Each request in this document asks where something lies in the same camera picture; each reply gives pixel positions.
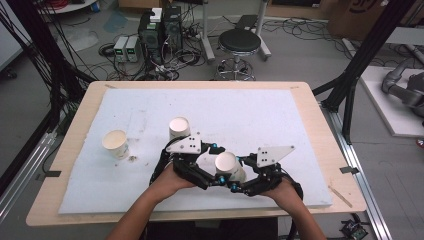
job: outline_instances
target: black stool seat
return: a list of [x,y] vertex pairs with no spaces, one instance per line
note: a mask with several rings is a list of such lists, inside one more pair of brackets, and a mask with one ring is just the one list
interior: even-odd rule
[[261,46],[261,39],[249,30],[231,29],[219,36],[220,45],[231,52],[253,52]]

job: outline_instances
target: stool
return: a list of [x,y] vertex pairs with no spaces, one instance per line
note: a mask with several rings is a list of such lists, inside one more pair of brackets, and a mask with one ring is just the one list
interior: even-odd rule
[[240,59],[241,56],[255,54],[261,46],[261,39],[249,30],[231,29],[219,36],[218,45],[221,50],[234,55],[221,61],[217,67],[215,79],[221,77],[228,80],[256,80],[253,67],[249,62]]

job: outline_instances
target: tabletop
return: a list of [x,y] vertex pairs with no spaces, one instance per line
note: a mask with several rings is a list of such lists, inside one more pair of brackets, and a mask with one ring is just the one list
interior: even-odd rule
[[[87,132],[96,116],[107,89],[281,89],[290,90],[303,125],[316,155],[318,164],[328,185],[333,205],[311,208],[315,213],[361,212],[366,208],[364,198],[351,174],[343,174],[340,168],[347,163],[328,126],[309,86],[304,82],[125,82],[99,81],[92,83],[82,100],[74,120],[50,168],[61,171],[55,178],[46,178],[28,214],[30,226],[66,225],[84,223],[117,222],[123,213],[59,214],[58,210],[66,192],[73,164],[81,151]],[[243,217],[266,217],[287,215],[275,208],[243,210],[196,210],[154,212],[152,221],[202,220]]]

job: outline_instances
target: paper cup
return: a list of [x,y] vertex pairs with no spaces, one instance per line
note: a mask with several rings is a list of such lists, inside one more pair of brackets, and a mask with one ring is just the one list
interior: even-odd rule
[[172,119],[169,123],[169,141],[181,136],[190,136],[190,125],[188,124],[187,119],[177,117]]
[[217,173],[231,174],[230,181],[239,181],[241,183],[246,181],[246,172],[241,167],[236,156],[230,152],[220,153],[215,159],[215,167]]
[[130,155],[127,136],[124,131],[114,130],[109,132],[103,138],[102,144],[116,159],[124,159]]

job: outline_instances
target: human hand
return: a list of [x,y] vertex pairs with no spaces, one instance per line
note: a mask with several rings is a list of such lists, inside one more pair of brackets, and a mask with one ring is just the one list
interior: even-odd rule
[[263,192],[261,195],[273,199],[281,209],[290,215],[305,208],[302,199],[297,195],[290,181],[285,178],[276,188]]
[[195,185],[185,179],[180,178],[173,169],[173,164],[169,164],[159,177],[150,185],[145,193],[154,197],[157,203],[174,195],[178,190],[191,188]]

